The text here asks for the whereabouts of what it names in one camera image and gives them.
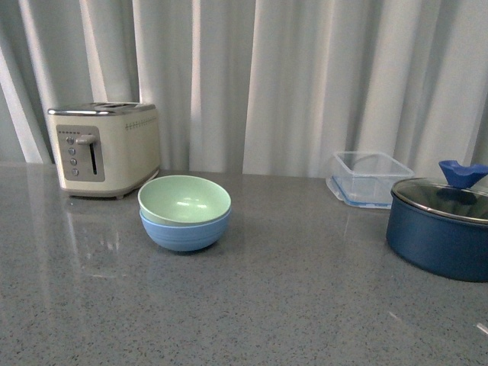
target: blue lid handle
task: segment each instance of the blue lid handle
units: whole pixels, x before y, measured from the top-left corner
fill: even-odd
[[[439,166],[449,185],[460,189],[471,188],[488,175],[488,166],[481,164],[462,166],[456,160],[443,160]]]

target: clear plastic container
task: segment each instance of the clear plastic container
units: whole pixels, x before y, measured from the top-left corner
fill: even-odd
[[[336,152],[328,167],[327,186],[350,206],[388,209],[393,184],[414,175],[383,152]]]

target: toaster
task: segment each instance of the toaster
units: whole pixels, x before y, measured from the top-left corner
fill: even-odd
[[[159,172],[153,104],[87,103],[51,108],[47,129],[59,185],[72,196],[121,198]]]

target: toaster control panel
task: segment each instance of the toaster control panel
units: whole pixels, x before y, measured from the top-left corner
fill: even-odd
[[[64,177],[68,181],[104,181],[100,132],[96,126],[57,125]]]

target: pot lid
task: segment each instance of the pot lid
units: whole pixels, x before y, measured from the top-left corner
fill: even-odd
[[[460,189],[440,181],[413,178],[398,181],[392,194],[403,202],[454,220],[488,224],[488,193]]]

